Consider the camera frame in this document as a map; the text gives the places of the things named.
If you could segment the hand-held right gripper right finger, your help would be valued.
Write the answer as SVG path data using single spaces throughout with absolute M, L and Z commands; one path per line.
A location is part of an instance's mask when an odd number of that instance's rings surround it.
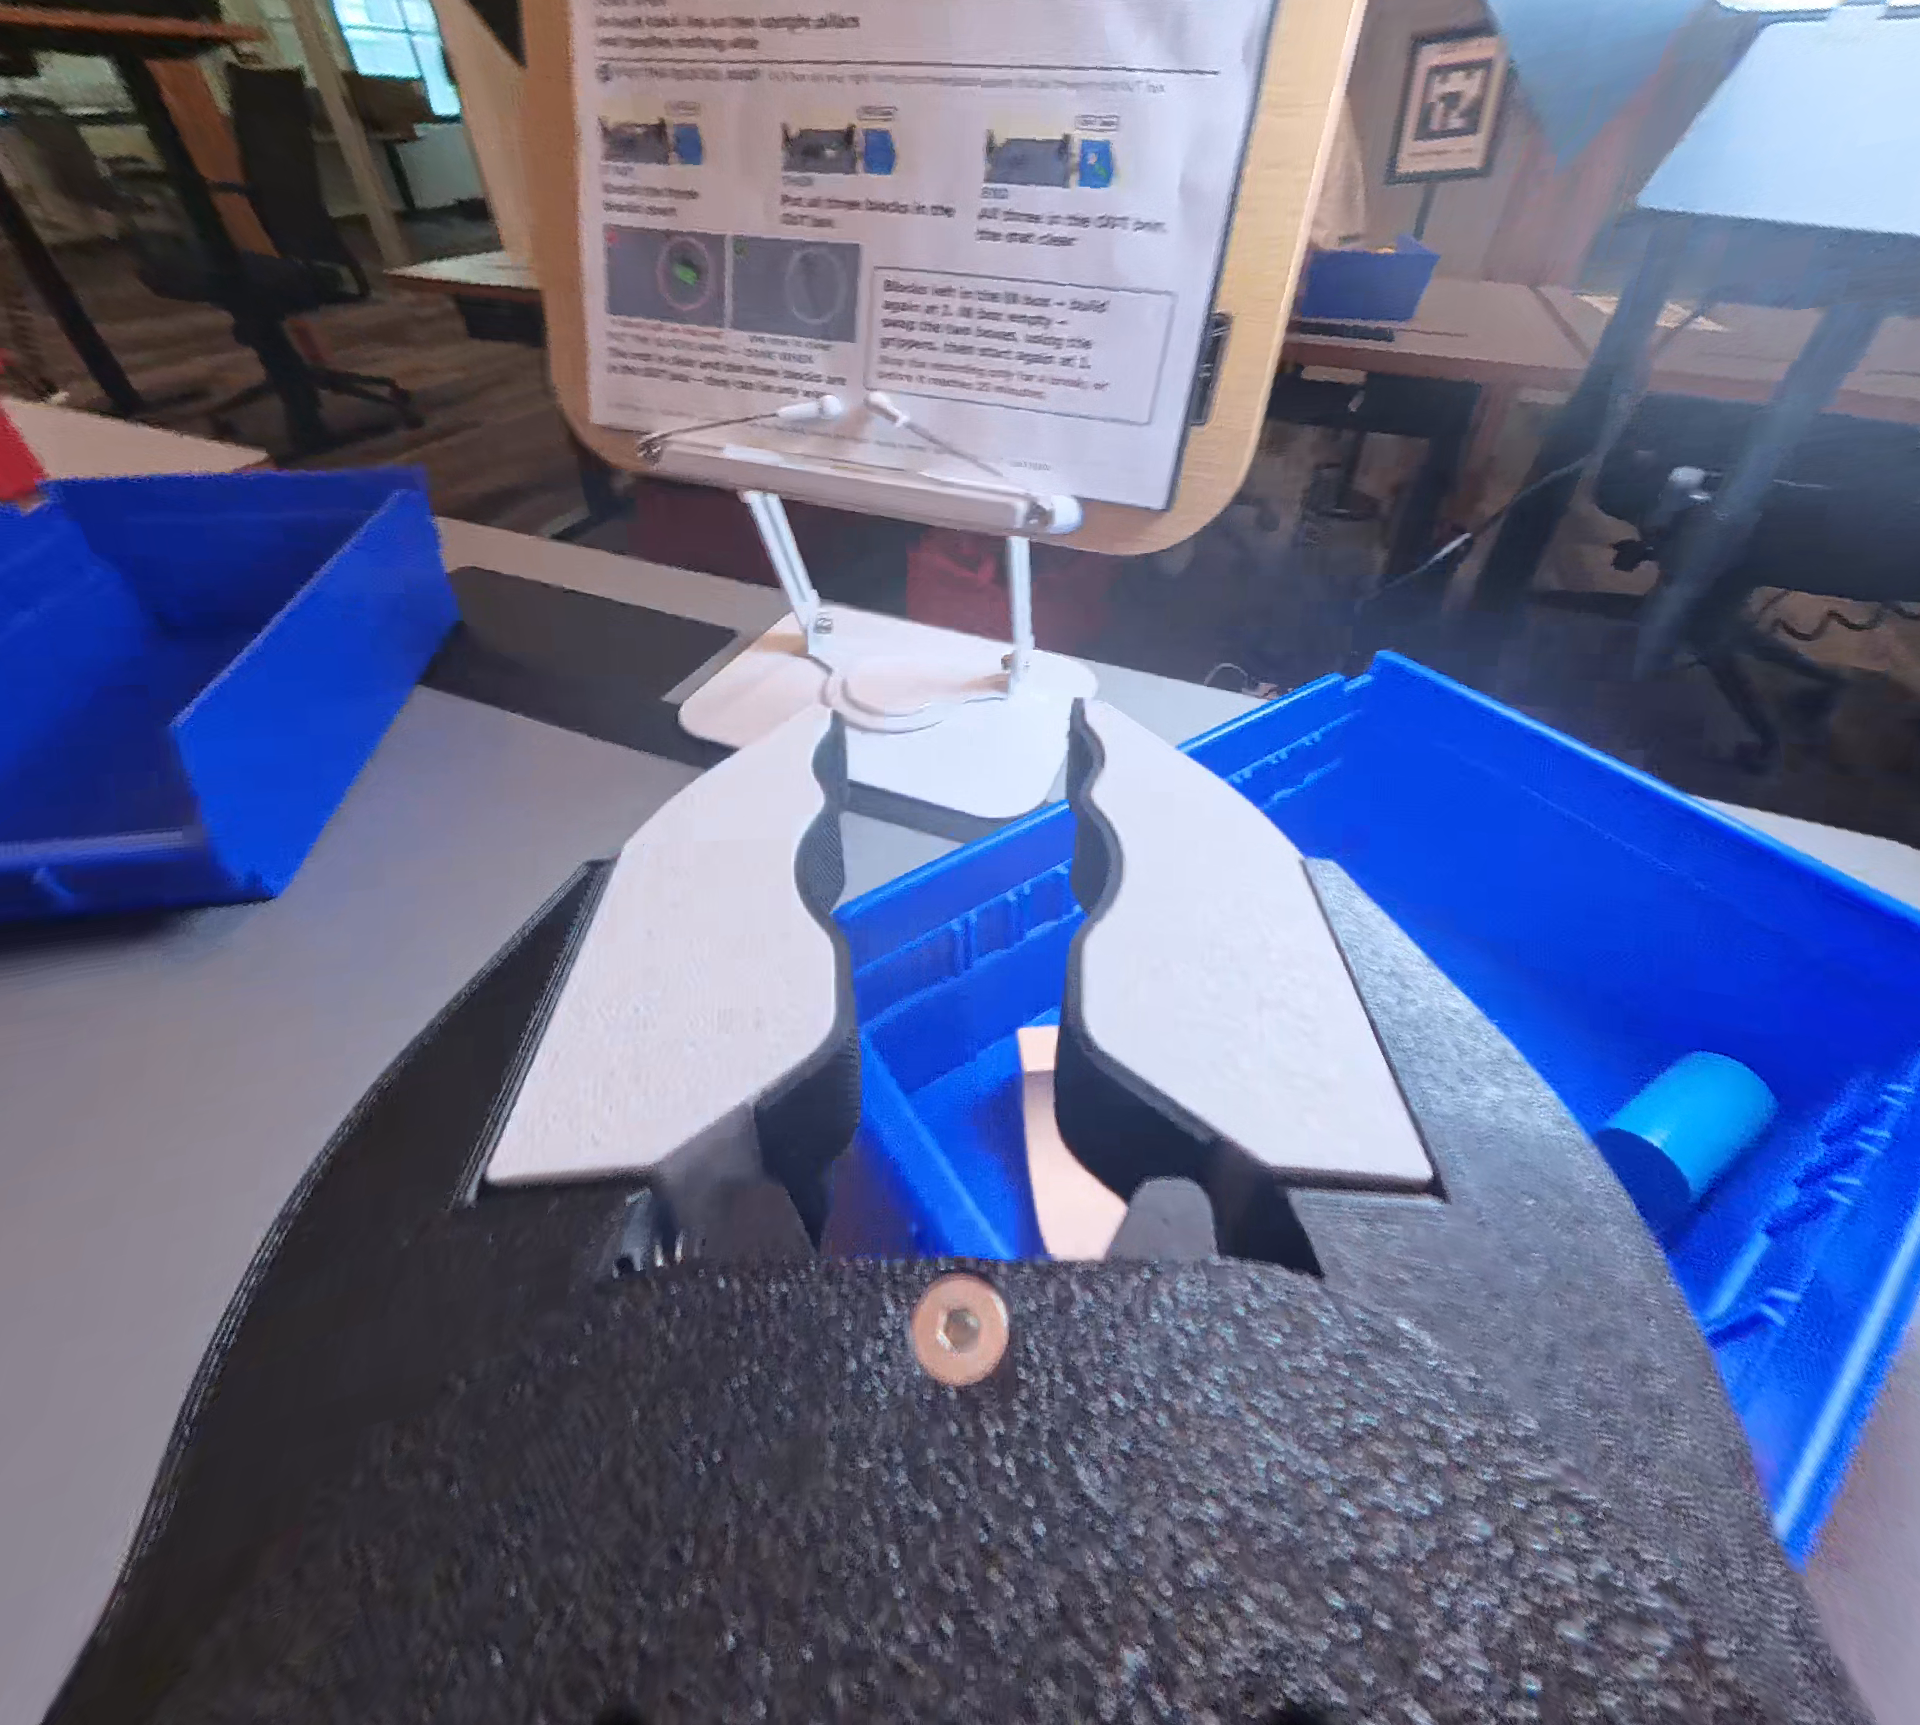
M 1186 1185 L 1231 1254 L 1296 1191 L 1430 1198 L 1437 1167 L 1293 840 L 1107 702 L 1067 716 L 1058 1135 L 1107 1194 Z

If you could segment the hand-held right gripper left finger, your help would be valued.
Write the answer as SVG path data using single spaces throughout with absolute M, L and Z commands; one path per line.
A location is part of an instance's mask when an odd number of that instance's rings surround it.
M 860 1127 L 848 731 L 806 709 L 611 861 L 530 1034 L 487 1190 L 651 1191 L 686 1254 L 816 1254 Z

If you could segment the blue plastic bin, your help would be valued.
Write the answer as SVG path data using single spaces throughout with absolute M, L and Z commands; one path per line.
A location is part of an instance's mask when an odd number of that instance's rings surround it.
M 415 470 L 5 506 L 5 929 L 279 897 L 458 622 Z
M 1769 1089 L 1662 1237 L 1802 1568 L 1916 1309 L 1916 911 L 1399 658 L 1186 753 L 1348 873 L 1586 1133 L 1697 1052 Z M 1016 1032 L 1058 1010 L 1071 847 L 1052 803 L 843 905 L 862 1124 L 831 1250 L 1040 1256 Z

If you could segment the pale wooden block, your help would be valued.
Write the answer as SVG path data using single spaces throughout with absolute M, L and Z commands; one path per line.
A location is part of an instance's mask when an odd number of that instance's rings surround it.
M 1016 1032 L 1027 1185 L 1047 1256 L 1092 1263 L 1106 1258 L 1127 1205 L 1060 1135 L 1055 1093 L 1058 1041 L 1056 1025 Z

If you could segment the blue wooden cylinder block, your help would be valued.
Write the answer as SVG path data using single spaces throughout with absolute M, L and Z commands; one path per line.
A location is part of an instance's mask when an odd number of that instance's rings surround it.
M 1779 1111 L 1780 1100 L 1750 1067 L 1690 1052 L 1596 1132 L 1596 1149 L 1644 1226 L 1668 1241 L 1769 1133 Z

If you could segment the small blue bin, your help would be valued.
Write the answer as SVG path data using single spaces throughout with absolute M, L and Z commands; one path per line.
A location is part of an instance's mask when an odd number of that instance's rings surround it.
M 1293 321 L 1399 326 L 1413 321 L 1437 273 L 1437 252 L 1403 236 L 1394 246 L 1312 248 Z

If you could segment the instruction sheet on stand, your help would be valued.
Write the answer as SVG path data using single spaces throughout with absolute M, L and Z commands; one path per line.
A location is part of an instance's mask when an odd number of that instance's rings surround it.
M 1278 0 L 1259 114 L 1243 159 L 1236 216 L 1211 306 L 1229 319 L 1211 374 L 1211 406 L 1185 441 L 1166 512 L 1085 503 L 1060 548 L 1157 556 L 1208 527 L 1240 490 L 1266 427 L 1293 298 L 1303 281 L 1315 215 L 1334 164 L 1348 72 L 1368 0 Z M 542 289 L 547 382 L 572 436 L 593 468 L 626 476 L 651 500 L 709 493 L 737 503 L 733 484 L 676 476 L 646 465 L 639 436 L 587 413 L 585 261 L 578 179 L 582 168 L 572 76 L 568 0 L 521 0 L 528 66 L 521 86 L 521 154 L 528 174 L 528 261 Z

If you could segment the black office chair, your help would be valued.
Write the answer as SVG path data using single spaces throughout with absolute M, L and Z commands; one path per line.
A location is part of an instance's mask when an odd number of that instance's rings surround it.
M 324 425 L 324 396 L 391 411 L 399 427 L 420 431 L 408 388 L 319 363 L 295 343 L 295 321 L 372 301 L 372 277 L 324 204 L 302 75 L 232 64 L 227 103 L 241 177 L 211 182 L 210 191 L 249 203 L 266 252 L 215 255 L 197 230 L 141 232 L 132 242 L 136 281 L 153 298 L 225 313 L 232 338 L 259 360 L 258 383 L 205 410 L 211 436 L 227 441 L 234 415 L 273 399 L 289 455 L 322 455 L 338 449 Z

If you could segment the framed marker tag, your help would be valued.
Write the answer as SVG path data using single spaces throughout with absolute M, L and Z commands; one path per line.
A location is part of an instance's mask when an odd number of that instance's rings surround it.
M 1502 131 L 1509 52 L 1500 34 L 1419 34 L 1387 161 L 1389 187 L 1489 177 Z

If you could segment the printed instruction sheet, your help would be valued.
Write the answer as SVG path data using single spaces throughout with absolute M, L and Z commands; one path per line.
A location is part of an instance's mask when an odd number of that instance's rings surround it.
M 1164 514 L 1278 0 L 568 0 L 585 406 Z

